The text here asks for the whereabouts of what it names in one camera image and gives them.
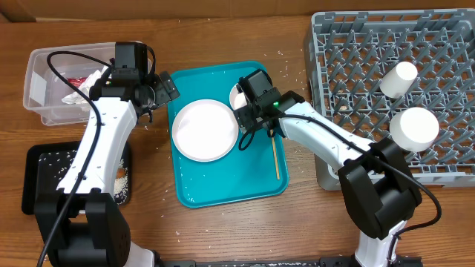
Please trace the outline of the white bowl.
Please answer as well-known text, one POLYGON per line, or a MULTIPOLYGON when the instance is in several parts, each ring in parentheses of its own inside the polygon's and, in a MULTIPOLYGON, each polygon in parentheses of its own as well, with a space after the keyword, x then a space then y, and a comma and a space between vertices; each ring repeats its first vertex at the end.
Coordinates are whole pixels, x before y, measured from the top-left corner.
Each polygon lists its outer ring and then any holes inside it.
POLYGON ((238 89, 240 88, 239 84, 235 84, 231 89, 229 94, 229 103, 231 105, 232 110, 237 110, 244 106, 247 106, 247 100, 245 94, 240 92, 238 89))

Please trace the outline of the red snack wrapper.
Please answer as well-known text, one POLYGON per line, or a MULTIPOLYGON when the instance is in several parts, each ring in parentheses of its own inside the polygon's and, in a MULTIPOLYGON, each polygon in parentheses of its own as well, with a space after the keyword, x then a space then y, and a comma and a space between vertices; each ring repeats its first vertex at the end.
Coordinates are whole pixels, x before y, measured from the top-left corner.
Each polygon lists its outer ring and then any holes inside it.
POLYGON ((86 77, 68 78, 68 81, 75 87, 79 88, 86 81, 86 79, 87 79, 86 77))

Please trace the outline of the wooden chopstick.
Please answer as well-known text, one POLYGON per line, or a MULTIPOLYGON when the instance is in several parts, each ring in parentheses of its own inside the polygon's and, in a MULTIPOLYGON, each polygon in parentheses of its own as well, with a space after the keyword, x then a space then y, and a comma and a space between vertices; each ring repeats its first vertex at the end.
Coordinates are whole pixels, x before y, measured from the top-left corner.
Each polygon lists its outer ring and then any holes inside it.
POLYGON ((280 176, 280 170, 279 170, 279 165, 278 165, 278 155, 277 155, 277 150, 276 150, 276 145, 275 145, 274 131, 270 130, 269 135, 270 135, 271 142, 272 142, 272 152, 273 152, 274 162, 275 162, 276 177, 277 177, 277 180, 280 180, 281 176, 280 176))

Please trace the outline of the large white plate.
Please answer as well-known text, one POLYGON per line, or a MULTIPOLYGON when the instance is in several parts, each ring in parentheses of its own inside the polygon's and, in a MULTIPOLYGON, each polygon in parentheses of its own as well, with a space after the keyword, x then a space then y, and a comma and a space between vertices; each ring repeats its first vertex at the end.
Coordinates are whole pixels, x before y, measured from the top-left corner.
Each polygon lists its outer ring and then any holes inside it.
POLYGON ((212 162, 235 146, 238 124, 222 102, 201 99, 187 104, 176 115, 171 138, 177 150, 196 162, 212 162))

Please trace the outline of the brown carrot stick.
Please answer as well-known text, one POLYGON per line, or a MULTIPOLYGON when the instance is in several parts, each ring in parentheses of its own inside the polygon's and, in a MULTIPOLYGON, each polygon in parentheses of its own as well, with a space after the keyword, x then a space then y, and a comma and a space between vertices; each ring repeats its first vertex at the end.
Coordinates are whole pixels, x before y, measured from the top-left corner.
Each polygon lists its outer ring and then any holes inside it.
POLYGON ((120 179, 127 176, 127 171, 124 168, 118 168, 116 178, 120 179))

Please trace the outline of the small white cup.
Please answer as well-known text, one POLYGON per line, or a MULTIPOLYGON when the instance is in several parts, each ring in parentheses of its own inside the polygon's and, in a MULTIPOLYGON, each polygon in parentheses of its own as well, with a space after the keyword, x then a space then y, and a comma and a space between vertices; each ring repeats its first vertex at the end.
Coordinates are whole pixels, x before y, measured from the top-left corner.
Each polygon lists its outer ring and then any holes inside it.
POLYGON ((418 75, 416 66, 411 62, 399 62, 382 79, 379 86, 381 92, 392 99, 407 93, 418 75))

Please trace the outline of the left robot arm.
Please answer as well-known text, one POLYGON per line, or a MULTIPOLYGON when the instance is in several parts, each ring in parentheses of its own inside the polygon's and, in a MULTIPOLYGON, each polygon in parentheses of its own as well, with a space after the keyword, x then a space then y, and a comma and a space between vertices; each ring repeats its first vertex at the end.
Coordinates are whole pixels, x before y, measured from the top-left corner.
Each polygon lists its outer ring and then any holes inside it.
POLYGON ((142 42, 117 42, 115 56, 87 93, 88 123, 66 175, 40 194, 34 215, 44 247, 38 266, 162 266, 160 255, 131 240, 114 201, 114 183, 127 139, 139 118, 180 95, 169 73, 142 42))

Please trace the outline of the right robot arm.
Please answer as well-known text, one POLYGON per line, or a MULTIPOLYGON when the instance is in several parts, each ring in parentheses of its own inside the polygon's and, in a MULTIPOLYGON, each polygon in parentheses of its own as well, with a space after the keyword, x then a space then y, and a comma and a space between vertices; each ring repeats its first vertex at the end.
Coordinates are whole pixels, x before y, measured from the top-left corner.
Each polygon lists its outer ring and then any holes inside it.
POLYGON ((347 213, 360 231, 356 252, 321 259, 321 266, 421 266, 418 257, 396 254, 398 233, 421 203, 419 187, 401 148, 391 139, 373 142, 351 134, 318 113, 293 91, 280 94, 268 74, 257 69, 236 85, 244 96, 234 115, 245 150, 265 129, 309 150, 336 171, 347 213))

